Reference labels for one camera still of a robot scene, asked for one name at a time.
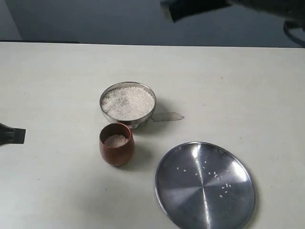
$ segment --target table surface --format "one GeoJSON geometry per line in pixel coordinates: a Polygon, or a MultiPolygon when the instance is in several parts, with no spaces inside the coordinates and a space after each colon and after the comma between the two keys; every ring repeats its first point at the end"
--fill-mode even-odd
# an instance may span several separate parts
{"type": "Polygon", "coordinates": [[[305,50],[0,43],[0,122],[27,130],[0,148],[0,227],[177,228],[154,191],[162,156],[189,141],[219,145],[251,172],[254,229],[302,229],[305,50]],[[124,167],[98,136],[108,86],[150,86],[156,112],[185,116],[135,130],[124,167]]]}

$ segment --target gray wall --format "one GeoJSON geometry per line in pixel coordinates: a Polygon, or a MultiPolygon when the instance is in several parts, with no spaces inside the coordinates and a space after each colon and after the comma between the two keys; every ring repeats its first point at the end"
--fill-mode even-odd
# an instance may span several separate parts
{"type": "Polygon", "coordinates": [[[283,19],[236,6],[171,23],[159,0],[6,2],[25,40],[298,47],[283,34],[283,19]]]}
{"type": "Polygon", "coordinates": [[[5,3],[0,0],[0,40],[20,40],[21,36],[5,3]]]}

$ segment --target brown cup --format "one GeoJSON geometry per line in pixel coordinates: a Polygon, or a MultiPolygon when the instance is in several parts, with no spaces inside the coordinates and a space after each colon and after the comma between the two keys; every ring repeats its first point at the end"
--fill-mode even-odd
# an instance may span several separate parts
{"type": "Polygon", "coordinates": [[[122,166],[130,161],[134,153],[134,140],[131,130],[122,123],[111,123],[100,133],[100,152],[103,159],[112,166],[122,166]],[[124,135],[128,141],[120,147],[109,147],[105,141],[112,135],[124,135]]]}

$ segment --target stainless steel plate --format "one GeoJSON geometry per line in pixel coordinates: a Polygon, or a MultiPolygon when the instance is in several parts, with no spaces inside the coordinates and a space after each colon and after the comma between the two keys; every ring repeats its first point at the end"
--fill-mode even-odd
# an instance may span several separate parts
{"type": "Polygon", "coordinates": [[[171,149],[157,168],[155,185],[162,209],[182,229],[240,229],[255,207],[245,167],[209,143],[171,149]]]}

